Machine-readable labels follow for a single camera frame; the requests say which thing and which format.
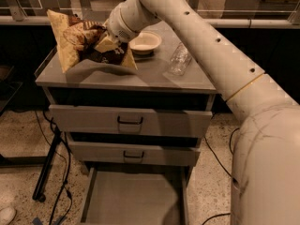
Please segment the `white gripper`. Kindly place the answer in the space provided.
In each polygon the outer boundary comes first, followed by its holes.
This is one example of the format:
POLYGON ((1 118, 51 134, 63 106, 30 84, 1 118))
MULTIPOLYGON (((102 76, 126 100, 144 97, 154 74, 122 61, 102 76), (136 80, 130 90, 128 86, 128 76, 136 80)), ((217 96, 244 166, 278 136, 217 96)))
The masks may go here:
POLYGON ((113 38, 120 42, 130 42, 140 33, 138 23, 139 17, 136 8, 128 6, 126 3, 120 3, 112 10, 106 21, 107 30, 112 37, 109 35, 102 36, 94 49, 100 53, 116 49, 118 44, 113 38))

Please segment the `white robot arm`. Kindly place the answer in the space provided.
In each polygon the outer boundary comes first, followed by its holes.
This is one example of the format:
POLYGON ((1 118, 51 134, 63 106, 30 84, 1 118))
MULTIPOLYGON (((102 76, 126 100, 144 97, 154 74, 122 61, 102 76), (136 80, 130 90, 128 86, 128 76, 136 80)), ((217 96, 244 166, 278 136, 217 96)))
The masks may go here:
POLYGON ((126 0, 106 21, 129 42, 164 21, 240 122, 232 157, 231 225, 300 225, 300 105, 186 0, 126 0))

